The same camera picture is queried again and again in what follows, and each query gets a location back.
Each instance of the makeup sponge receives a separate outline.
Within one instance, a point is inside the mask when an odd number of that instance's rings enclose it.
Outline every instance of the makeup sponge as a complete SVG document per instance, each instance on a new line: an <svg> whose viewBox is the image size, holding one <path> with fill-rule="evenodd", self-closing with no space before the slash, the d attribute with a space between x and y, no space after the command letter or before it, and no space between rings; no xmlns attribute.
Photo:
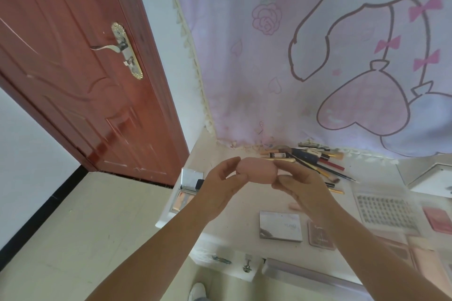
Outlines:
<svg viewBox="0 0 452 301"><path fill-rule="evenodd" d="M248 175L250 182L261 184L272 184L278 176L278 168L273 161L255 157L246 157L241 160L235 171L238 174Z"/></svg>

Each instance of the cartoon print fabric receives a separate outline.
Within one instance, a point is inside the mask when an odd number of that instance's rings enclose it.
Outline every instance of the cartoon print fabric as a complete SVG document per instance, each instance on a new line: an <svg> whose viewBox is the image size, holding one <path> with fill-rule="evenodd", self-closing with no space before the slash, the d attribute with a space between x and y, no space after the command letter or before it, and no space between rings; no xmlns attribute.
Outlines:
<svg viewBox="0 0 452 301"><path fill-rule="evenodd" d="M452 152L452 0L180 0L217 137Z"/></svg>

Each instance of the shoe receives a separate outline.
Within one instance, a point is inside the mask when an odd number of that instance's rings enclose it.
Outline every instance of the shoe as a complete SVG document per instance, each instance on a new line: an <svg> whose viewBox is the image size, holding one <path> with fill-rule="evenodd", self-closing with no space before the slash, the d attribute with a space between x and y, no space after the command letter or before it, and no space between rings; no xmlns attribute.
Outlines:
<svg viewBox="0 0 452 301"><path fill-rule="evenodd" d="M195 283L195 285L190 290L189 301L195 301L201 297L207 297L206 288L200 282Z"/></svg>

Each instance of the red-brown door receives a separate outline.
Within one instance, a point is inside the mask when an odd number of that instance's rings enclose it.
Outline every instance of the red-brown door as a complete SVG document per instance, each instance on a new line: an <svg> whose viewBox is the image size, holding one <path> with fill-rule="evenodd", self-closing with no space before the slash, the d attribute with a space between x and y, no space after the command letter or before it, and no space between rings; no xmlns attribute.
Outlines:
<svg viewBox="0 0 452 301"><path fill-rule="evenodd" d="M117 44L113 22L130 37L118 0L0 0L0 18L1 73L97 169L176 182L181 163L149 79L121 53L90 49Z"/></svg>

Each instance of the floor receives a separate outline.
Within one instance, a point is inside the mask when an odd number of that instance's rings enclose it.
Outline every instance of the floor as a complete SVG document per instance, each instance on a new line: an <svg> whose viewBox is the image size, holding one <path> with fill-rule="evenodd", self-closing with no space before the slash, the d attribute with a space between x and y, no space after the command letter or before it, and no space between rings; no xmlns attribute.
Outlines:
<svg viewBox="0 0 452 301"><path fill-rule="evenodd" d="M123 260L155 234L171 190L89 173L0 273L1 301L83 301ZM188 258L163 296L187 299L201 281L212 301L326 300L257 275L245 282Z"/></svg>

